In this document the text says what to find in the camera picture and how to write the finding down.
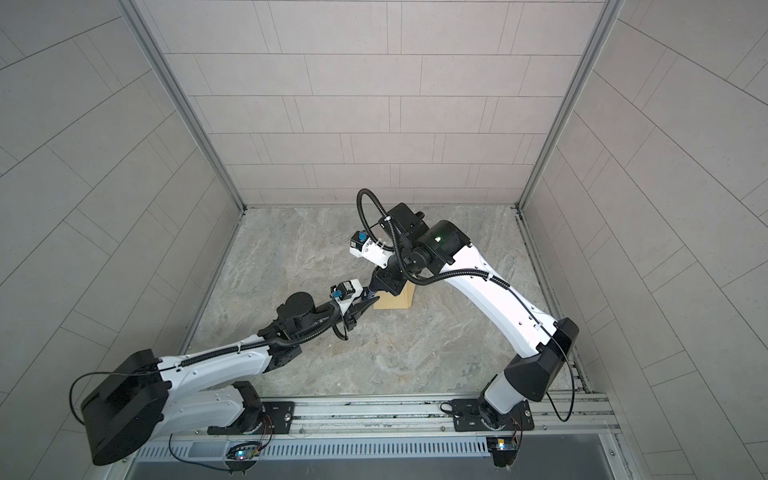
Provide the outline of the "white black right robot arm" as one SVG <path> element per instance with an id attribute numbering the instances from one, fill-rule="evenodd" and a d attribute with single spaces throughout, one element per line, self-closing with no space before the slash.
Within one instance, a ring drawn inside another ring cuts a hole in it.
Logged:
<path id="1" fill-rule="evenodd" d="M 356 195 L 358 215 L 369 198 L 389 236 L 382 243 L 369 222 L 350 239 L 350 251 L 374 264 L 368 289 L 398 296 L 408 284 L 447 282 L 465 295 L 501 331 L 515 356 L 483 389 L 476 416 L 491 430 L 525 427 L 528 401 L 547 397 L 549 387 L 579 334 L 569 318 L 555 319 L 519 294 L 484 259 L 470 238 L 448 220 L 428 226 L 421 212 L 399 203 L 384 209 L 376 195 L 363 188 Z"/>

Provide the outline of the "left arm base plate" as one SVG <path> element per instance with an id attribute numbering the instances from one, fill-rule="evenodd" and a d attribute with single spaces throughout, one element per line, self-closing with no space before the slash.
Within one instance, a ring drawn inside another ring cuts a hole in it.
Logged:
<path id="1" fill-rule="evenodd" d="M 270 435 L 290 431 L 295 403 L 267 401 L 260 407 L 246 407 L 234 420 L 218 421 L 207 428 L 208 435 Z"/>

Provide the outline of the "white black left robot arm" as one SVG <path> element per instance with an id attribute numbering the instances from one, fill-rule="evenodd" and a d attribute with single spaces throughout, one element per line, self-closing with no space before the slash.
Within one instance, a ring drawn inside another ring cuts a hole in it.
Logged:
<path id="1" fill-rule="evenodd" d="M 250 377 L 289 363 L 302 344 L 328 330 L 354 327 L 377 300 L 367 288 L 343 282 L 321 305 L 307 292 L 290 295 L 267 327 L 227 346 L 181 356 L 133 353 L 103 373 L 81 403 L 93 464 L 122 460 L 158 436 L 199 428 L 213 435 L 259 429 L 265 410 Z"/>

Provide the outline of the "tan kraft envelope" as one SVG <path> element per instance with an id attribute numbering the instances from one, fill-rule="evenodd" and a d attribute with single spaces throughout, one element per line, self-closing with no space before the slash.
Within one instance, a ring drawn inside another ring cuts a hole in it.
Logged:
<path id="1" fill-rule="evenodd" d="M 377 293 L 378 300 L 373 305 L 375 310 L 405 310 L 413 303 L 415 285 L 407 282 L 399 295 L 381 291 Z"/>

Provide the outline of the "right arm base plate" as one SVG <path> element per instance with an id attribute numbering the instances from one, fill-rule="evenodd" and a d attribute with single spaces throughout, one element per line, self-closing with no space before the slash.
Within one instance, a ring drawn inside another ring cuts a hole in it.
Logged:
<path id="1" fill-rule="evenodd" d="M 506 414 L 497 413 L 484 400 L 470 398 L 443 402 L 440 410 L 453 419 L 456 432 L 532 431 L 535 428 L 527 400 L 519 402 Z"/>

